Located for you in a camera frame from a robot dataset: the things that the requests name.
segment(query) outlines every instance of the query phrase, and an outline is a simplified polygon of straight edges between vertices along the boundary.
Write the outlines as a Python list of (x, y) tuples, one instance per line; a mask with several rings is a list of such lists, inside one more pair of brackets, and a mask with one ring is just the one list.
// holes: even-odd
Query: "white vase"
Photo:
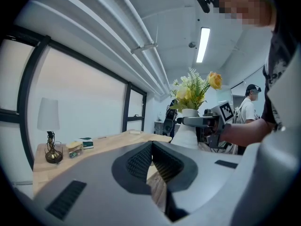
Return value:
[[(198, 117), (198, 111), (193, 109), (183, 109), (183, 117)], [(198, 149), (198, 139), (196, 128), (181, 124), (175, 134), (171, 144), (183, 146), (191, 149)]]

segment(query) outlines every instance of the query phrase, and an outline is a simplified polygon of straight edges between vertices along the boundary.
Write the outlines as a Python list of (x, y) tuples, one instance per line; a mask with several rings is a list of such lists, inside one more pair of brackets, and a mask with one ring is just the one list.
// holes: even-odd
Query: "wooden table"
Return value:
[[(84, 153), (75, 158), (69, 158), (68, 149), (65, 145), (63, 147), (63, 160), (59, 164), (48, 163), (45, 159), (45, 144), (39, 144), (37, 147), (36, 156), (33, 165), (33, 195), (50, 180), (66, 171), (79, 161), (97, 153), (103, 153), (123, 146), (147, 142), (147, 141), (163, 141), (170, 142), (171, 137), (161, 136), (157, 134), (148, 134), (141, 132), (141, 134), (130, 134), (130, 131), (120, 133), (118, 135), (98, 138), (93, 140), (94, 148), (86, 149)], [(150, 167), (148, 178), (156, 172), (156, 168)]]

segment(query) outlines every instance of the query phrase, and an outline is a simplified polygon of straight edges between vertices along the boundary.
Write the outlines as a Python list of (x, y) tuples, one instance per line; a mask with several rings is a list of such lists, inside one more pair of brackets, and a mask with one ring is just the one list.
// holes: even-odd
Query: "white lamp shade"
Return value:
[(60, 129), (57, 100), (42, 98), (38, 116), (38, 129), (42, 131)]

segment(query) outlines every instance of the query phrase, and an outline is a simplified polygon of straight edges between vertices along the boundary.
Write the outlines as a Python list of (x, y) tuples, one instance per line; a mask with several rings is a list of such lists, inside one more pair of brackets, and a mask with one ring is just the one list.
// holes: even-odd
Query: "table lamp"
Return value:
[(58, 119), (58, 101), (48, 98), (42, 98), (38, 116), (38, 129), (47, 131), (48, 141), (47, 150), (45, 150), (45, 158), (49, 163), (59, 163), (63, 159), (63, 151), (59, 152), (55, 149), (54, 130), (60, 129)]

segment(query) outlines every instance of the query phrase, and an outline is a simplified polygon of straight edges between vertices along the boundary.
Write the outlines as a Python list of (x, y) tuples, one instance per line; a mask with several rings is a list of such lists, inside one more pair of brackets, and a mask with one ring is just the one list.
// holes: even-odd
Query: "fluorescent light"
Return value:
[(201, 28), (201, 40), (198, 47), (197, 63), (202, 63), (209, 39), (210, 28)]

